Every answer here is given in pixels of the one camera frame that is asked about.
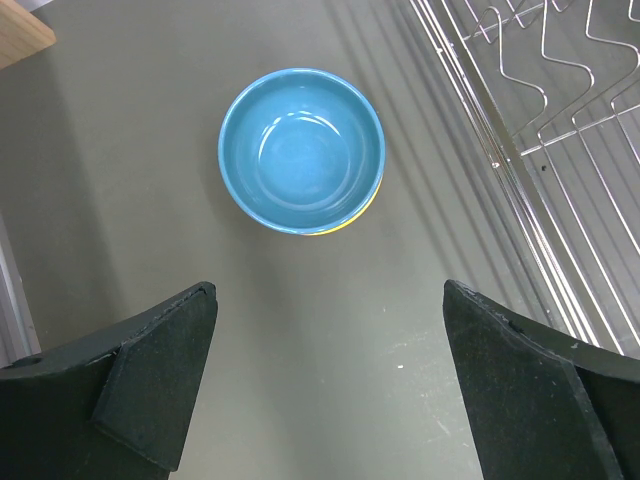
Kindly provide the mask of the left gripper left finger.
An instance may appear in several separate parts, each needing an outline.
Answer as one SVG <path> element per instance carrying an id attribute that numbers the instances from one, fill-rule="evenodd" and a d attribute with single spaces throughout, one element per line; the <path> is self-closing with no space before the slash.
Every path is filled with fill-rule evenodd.
<path id="1" fill-rule="evenodd" d="M 4 479 L 166 479 L 184 451 L 218 313 L 198 283 L 1 370 Z"/>

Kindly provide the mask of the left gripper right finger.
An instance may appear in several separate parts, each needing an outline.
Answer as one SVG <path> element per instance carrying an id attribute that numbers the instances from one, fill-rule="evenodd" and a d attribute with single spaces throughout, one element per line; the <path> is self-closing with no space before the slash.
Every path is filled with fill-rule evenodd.
<path id="1" fill-rule="evenodd" d="M 484 478 L 638 478 L 638 360 L 455 280 L 443 317 Z"/>

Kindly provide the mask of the blue bowl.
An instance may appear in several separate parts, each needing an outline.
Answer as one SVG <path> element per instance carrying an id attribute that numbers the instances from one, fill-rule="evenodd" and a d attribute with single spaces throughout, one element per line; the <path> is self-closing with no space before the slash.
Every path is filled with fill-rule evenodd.
<path id="1" fill-rule="evenodd" d="M 249 84 L 222 121 L 218 166 L 249 217 L 302 236 L 336 232 L 364 214 L 386 167 L 383 127 L 341 77 L 288 68 Z"/>

